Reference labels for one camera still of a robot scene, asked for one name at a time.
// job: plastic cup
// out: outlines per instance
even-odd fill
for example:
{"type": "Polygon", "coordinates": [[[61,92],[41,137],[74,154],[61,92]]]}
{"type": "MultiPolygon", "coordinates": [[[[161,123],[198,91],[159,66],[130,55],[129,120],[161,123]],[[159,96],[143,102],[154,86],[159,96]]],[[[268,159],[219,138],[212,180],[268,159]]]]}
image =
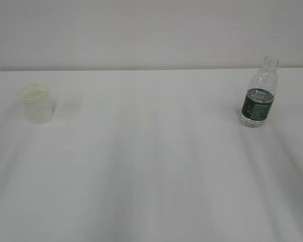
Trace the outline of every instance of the plastic cup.
{"type": "Polygon", "coordinates": [[[24,86],[17,93],[24,104],[25,116],[35,124],[45,124],[53,118],[53,108],[49,101],[48,87],[33,83],[24,86]]]}

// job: white tabletop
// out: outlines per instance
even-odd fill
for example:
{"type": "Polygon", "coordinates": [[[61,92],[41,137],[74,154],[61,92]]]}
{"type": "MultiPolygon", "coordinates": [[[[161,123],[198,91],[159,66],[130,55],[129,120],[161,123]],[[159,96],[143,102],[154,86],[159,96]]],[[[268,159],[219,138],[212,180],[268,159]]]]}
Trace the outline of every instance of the white tabletop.
{"type": "Polygon", "coordinates": [[[0,242],[302,242],[303,69],[249,129],[255,72],[0,72],[0,242]],[[48,124],[15,97],[32,82],[48,124]]]}

